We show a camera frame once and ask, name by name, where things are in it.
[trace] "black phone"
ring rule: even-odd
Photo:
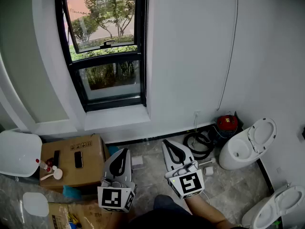
[[[74,153],[74,160],[75,160],[75,168],[82,168],[81,151]]]
[[[54,158],[53,158],[53,165],[59,168],[59,154],[61,153],[60,150],[54,151]]]

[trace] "white box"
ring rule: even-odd
[[[197,195],[204,190],[203,176],[200,169],[181,176],[171,177],[167,181],[180,199]]]
[[[128,212],[134,192],[131,188],[97,187],[99,207],[111,212]]]

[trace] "white toilet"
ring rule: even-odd
[[[265,229],[280,216],[291,213],[302,203],[305,189],[302,186],[284,186],[264,198],[242,218],[243,227]]]
[[[250,165],[267,151],[275,137],[276,125],[272,119],[256,121],[227,141],[219,155],[220,166],[234,170]]]

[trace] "red and white bottle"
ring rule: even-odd
[[[36,159],[36,162],[39,163],[39,166],[44,169],[46,172],[51,173],[52,168],[44,163],[42,160]]]

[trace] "window frame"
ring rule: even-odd
[[[147,5],[148,0],[135,0],[135,18],[134,18],[134,45],[137,45],[137,51],[119,52],[107,55],[94,56],[90,58],[72,61],[66,31],[64,27],[64,15],[66,20],[70,19],[67,13],[66,0],[55,0],[55,11],[59,38],[62,52],[70,73],[72,82],[81,101],[85,112],[100,109],[116,108],[143,104],[146,107],[146,24],[147,24]],[[89,100],[85,92],[85,87],[79,74],[80,69],[86,69],[94,66],[101,66],[109,63],[120,63],[126,61],[139,61],[140,71],[140,94],[125,94],[113,97]]]

